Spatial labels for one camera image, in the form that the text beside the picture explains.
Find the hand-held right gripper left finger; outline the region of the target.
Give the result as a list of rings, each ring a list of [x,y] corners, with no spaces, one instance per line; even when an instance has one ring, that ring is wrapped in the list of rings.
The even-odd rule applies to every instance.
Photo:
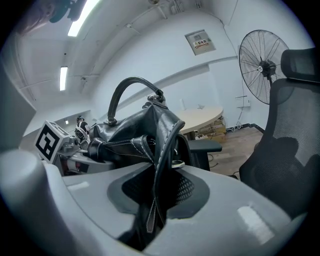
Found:
[[[140,256],[79,207],[59,170],[27,151],[0,155],[0,194],[29,237],[54,256]]]

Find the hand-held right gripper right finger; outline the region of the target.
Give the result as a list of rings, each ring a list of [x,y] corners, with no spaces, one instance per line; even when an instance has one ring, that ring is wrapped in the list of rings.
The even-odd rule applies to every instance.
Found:
[[[306,214],[283,209],[234,178],[192,166],[181,172],[209,188],[206,204],[191,218],[168,219],[145,249],[149,256],[274,256]]]

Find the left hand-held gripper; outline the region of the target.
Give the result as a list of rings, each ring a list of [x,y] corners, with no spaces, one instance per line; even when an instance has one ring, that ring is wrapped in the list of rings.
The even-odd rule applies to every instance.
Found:
[[[46,120],[35,139],[43,161],[55,165],[62,176],[101,173],[115,169],[111,161],[96,161],[82,155],[79,140],[55,122]]]

